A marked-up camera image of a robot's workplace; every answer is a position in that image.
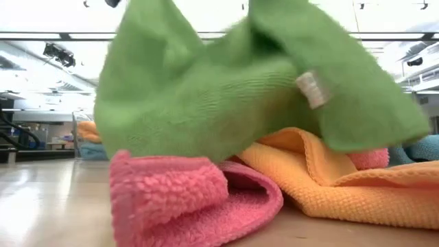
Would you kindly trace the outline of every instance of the microfiber cloth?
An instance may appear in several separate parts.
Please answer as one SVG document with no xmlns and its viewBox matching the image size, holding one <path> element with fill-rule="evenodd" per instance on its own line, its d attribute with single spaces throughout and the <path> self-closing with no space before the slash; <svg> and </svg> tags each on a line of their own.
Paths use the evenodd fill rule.
<svg viewBox="0 0 439 247">
<path fill-rule="evenodd" d="M 118 247 L 220 246 L 268 223 L 281 209 L 277 185 L 238 163 L 118 152 L 110 166 Z"/>
<path fill-rule="evenodd" d="M 88 161 L 107 161 L 108 156 L 102 144 L 82 143 L 80 145 L 81 158 Z"/>
<path fill-rule="evenodd" d="M 102 142 L 94 121 L 80 121 L 78 123 L 78 134 L 87 141 L 93 143 Z"/>
<path fill-rule="evenodd" d="M 387 148 L 348 154 L 358 170 L 386 168 L 389 165 L 389 151 Z"/>
<path fill-rule="evenodd" d="M 238 157 L 311 217 L 439 229 L 439 162 L 358 171 L 316 135 L 286 128 Z"/>
<path fill-rule="evenodd" d="M 439 161 L 439 135 L 432 134 L 409 145 L 389 148 L 390 165 Z"/>
<path fill-rule="evenodd" d="M 111 156 L 214 163 L 285 127 L 339 152 L 429 132 L 420 107 L 308 0 L 250 0 L 248 17 L 209 44 L 172 0 L 131 0 L 100 75 L 95 121 Z"/>
</svg>

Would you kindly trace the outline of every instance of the green towel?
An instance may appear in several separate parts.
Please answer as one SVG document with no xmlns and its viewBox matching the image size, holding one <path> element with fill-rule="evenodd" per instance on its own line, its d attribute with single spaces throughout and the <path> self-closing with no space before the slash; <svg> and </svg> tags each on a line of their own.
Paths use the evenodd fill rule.
<svg viewBox="0 0 439 247">
<path fill-rule="evenodd" d="M 306 72 L 310 101 L 296 83 Z M 290 126 L 341 152 L 429 131 L 375 59 L 305 0 L 250 0 L 248 17 L 208 45 L 171 0 L 131 0 L 100 77 L 95 120 L 108 155 L 214 162 Z"/>
</svg>

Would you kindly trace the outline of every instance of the ceiling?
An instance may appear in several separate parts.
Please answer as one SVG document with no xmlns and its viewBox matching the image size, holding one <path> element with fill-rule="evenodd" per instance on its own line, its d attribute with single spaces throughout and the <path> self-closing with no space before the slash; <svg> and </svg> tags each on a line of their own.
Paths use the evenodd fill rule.
<svg viewBox="0 0 439 247">
<path fill-rule="evenodd" d="M 196 31 L 220 32 L 245 17 L 248 1 L 174 0 L 174 2 Z M 419 23 L 435 21 L 439 12 L 437 0 L 311 0 L 311 2 L 350 32 L 406 32 Z M 89 6 L 86 8 L 84 0 L 1 0 L 0 32 L 115 32 L 126 4 L 126 0 L 122 0 L 117 8 L 111 8 L 104 0 L 86 0 L 86 5 Z M 410 31 L 424 30 L 415 28 Z M 15 56 L 22 60 L 41 60 L 43 63 L 35 63 L 38 70 L 43 67 L 60 70 L 57 62 L 47 61 L 44 57 L 45 42 L 11 41 L 8 44 L 15 49 Z M 76 65 L 68 71 L 50 72 L 52 76 L 62 75 L 64 79 L 68 77 L 69 82 L 76 83 L 77 89 L 93 88 L 93 85 L 98 83 L 108 42 L 58 44 L 74 53 Z M 379 58 L 385 55 L 385 47 L 389 44 L 363 42 L 363 45 Z M 37 80 L 48 73 L 49 71 L 41 72 Z"/>
</svg>

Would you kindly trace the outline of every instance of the table surface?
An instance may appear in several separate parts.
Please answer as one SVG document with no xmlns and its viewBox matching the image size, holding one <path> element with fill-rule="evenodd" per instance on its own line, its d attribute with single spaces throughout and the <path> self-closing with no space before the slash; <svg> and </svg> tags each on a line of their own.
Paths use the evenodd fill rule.
<svg viewBox="0 0 439 247">
<path fill-rule="evenodd" d="M 313 219 L 285 206 L 232 247 L 438 247 L 439 232 Z M 1 247 L 112 247 L 108 163 L 0 164 Z"/>
</svg>

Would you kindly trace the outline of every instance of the folded cloth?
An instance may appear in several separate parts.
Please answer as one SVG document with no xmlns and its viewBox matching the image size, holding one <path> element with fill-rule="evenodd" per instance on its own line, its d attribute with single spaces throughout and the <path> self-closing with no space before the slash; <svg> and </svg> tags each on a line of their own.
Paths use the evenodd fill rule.
<svg viewBox="0 0 439 247">
<path fill-rule="evenodd" d="M 81 158 L 88 161 L 107 161 L 108 156 L 102 144 L 82 143 L 80 145 Z"/>
<path fill-rule="evenodd" d="M 348 154 L 348 156 L 358 170 L 386 168 L 389 165 L 389 152 L 387 148 Z"/>
<path fill-rule="evenodd" d="M 357 171 L 314 134 L 286 128 L 238 157 L 311 217 L 439 229 L 439 162 Z"/>
<path fill-rule="evenodd" d="M 95 121 L 111 156 L 127 149 L 214 163 L 291 126 L 340 152 L 429 132 L 420 107 L 308 0 L 250 0 L 248 17 L 206 45 L 172 0 L 131 0 L 99 79 Z"/>
<path fill-rule="evenodd" d="M 78 134 L 87 141 L 93 143 L 102 142 L 94 121 L 80 121 L 78 123 Z"/>
<path fill-rule="evenodd" d="M 258 172 L 207 158 L 118 152 L 110 166 L 118 247 L 220 246 L 268 223 L 281 190 Z"/>
<path fill-rule="evenodd" d="M 390 165 L 439 161 L 439 135 L 432 134 L 413 144 L 389 148 Z"/>
</svg>

